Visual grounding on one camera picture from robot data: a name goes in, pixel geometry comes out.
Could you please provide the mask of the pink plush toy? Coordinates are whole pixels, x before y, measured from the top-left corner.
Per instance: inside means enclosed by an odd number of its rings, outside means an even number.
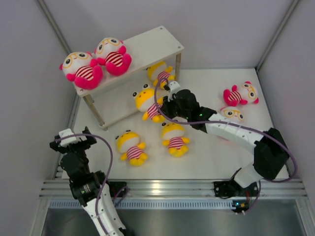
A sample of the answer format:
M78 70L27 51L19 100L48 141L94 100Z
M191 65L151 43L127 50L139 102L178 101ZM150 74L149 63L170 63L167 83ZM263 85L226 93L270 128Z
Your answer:
M244 114L234 106L227 106L220 109L220 114L230 121L241 123L244 120Z
M97 88L103 79L103 69L90 52L70 53L59 69L70 82L85 90Z
M99 42L94 53L97 62L105 66L106 71L113 76L126 73L132 62L123 41L112 37L106 37Z
M228 106L233 107L259 102L257 89L250 81L246 81L239 86L233 85L231 89L225 89L223 99Z

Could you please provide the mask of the pink plush toy far right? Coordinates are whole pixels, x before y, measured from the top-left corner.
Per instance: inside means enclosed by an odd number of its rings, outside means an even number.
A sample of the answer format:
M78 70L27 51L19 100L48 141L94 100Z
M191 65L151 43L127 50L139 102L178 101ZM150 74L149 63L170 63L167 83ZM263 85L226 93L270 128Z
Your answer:
M228 106L233 107L259 102L257 89L250 81L246 81L239 86L233 85L231 89L225 89L223 99Z

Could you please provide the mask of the pink plush toy left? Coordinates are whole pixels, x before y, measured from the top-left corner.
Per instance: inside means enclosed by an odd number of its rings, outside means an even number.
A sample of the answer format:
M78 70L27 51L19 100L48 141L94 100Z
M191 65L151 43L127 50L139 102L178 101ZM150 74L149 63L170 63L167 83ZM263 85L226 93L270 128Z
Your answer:
M70 53L59 69L70 82L85 90L97 88L103 79L103 69L90 52Z

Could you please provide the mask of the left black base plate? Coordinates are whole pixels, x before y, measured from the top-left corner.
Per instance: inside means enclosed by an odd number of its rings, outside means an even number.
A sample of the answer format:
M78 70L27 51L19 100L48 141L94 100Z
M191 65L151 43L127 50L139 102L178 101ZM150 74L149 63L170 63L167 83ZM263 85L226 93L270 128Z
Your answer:
M127 183L125 181L110 181L107 183L112 198L121 198L127 192Z

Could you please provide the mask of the white two-tier shelf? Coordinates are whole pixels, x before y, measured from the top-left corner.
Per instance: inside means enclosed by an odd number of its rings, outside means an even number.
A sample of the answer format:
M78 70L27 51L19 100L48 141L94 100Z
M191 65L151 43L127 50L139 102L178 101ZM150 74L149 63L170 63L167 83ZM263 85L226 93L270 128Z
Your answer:
M137 113L132 94L148 83L146 68L171 57L176 58L173 68L179 78L183 45L164 27L159 26L124 41L132 62L120 76L103 69L104 79L93 90L77 89L81 98L74 128L80 125L104 130L128 116Z

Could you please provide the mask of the yellow plush toy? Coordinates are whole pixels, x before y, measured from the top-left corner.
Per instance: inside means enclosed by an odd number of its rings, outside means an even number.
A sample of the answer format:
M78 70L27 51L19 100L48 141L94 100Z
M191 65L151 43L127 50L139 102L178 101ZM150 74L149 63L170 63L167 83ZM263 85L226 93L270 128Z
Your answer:
M175 80L175 75L172 75L173 71L172 66L168 66L166 62L160 61L154 65L149 66L147 69L147 76L149 80L153 83L153 86L156 87L157 83L160 81L160 88L164 89L164 86L168 82Z
M164 121L164 117L158 110L162 107L163 98L159 98L156 105L155 90L148 84L145 84L140 92L134 92L132 97L137 110L143 113L142 120L150 119L155 123Z
M146 143L141 142L140 136L131 130L116 136L115 143L121 155L120 160L128 161L131 166L141 166L148 159L148 155L144 152Z
M185 136L184 127L173 122L164 122L161 126L162 145L168 148L169 154L173 157L182 157L186 154L190 139Z

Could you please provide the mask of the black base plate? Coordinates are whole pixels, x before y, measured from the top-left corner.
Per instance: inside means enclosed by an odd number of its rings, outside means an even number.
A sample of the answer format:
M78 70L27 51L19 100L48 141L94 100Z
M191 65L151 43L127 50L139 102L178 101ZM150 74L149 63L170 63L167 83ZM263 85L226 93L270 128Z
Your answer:
M125 181L110 181L107 183L112 198L121 198L127 192L127 183Z
M252 183L245 188L242 188L234 180L215 181L213 184L215 196L222 199L231 197L256 197L259 191L257 183Z

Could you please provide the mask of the black connector with led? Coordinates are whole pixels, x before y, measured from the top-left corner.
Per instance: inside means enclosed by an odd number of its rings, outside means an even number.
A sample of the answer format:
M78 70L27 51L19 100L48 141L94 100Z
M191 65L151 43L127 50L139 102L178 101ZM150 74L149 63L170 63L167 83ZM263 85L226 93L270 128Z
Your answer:
M250 207L250 204L247 201L239 201L239 200L232 201L232 211L235 214L245 215L245 212L249 209L249 207Z

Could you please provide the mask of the yellow plush toy on shelf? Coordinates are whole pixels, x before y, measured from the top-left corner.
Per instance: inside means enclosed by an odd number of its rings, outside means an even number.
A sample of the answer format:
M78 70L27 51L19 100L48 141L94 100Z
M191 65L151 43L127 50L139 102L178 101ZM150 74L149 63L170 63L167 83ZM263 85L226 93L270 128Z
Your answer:
M168 66L166 62L160 61L154 65L149 66L147 69L147 76L149 80L153 83L153 86L156 87L157 83L160 81L160 88L164 89L164 86L168 82L175 80L175 75L172 75L173 71L172 66Z

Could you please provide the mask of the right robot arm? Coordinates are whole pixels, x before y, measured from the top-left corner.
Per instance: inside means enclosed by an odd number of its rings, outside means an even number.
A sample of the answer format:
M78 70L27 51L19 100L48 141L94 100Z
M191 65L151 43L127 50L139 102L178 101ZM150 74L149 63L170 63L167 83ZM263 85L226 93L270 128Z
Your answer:
M274 182L291 157L279 130L261 131L229 121L215 110L200 106L188 89L164 96L160 111L169 121L183 118L183 125L224 138L253 155L253 161L230 179L229 188L235 195L242 195L248 186L262 179Z

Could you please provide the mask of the pink plush toy near right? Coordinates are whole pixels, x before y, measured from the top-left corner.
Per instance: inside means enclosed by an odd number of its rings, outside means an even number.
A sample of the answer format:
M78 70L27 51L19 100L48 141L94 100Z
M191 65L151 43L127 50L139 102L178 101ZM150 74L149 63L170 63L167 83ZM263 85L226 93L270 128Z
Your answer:
M234 106L227 106L220 109L220 114L230 121L241 123L244 120L244 114Z

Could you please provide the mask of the aluminium rail frame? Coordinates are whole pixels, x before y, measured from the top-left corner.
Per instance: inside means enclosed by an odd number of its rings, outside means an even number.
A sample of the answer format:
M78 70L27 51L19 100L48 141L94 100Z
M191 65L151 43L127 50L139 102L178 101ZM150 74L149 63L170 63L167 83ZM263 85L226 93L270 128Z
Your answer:
M218 180L130 180L127 192L114 199L117 209L232 209L232 201L291 200L307 197L301 180L272 183L261 181L256 197L215 196L213 182Z

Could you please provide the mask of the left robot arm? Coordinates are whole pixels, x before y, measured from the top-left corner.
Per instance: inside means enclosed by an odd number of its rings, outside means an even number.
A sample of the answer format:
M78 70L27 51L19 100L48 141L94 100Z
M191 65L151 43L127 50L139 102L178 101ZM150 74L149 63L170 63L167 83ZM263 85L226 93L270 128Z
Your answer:
M91 172L86 155L97 140L103 141L109 149L110 163L107 173ZM50 148L63 155L60 166L69 177L69 187L74 199L89 215L100 236L125 236L127 230L120 220L107 181L113 164L113 151L110 144L101 136L85 129L75 134L70 128L62 130L50 143Z

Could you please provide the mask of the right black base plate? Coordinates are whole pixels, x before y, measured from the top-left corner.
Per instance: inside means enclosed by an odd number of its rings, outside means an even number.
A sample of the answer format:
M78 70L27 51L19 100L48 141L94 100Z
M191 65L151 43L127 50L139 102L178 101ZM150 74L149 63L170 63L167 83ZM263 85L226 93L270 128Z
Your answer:
M215 196L222 199L231 197L256 197L259 191L257 183L252 183L245 188L242 188L234 180L215 181L213 184Z

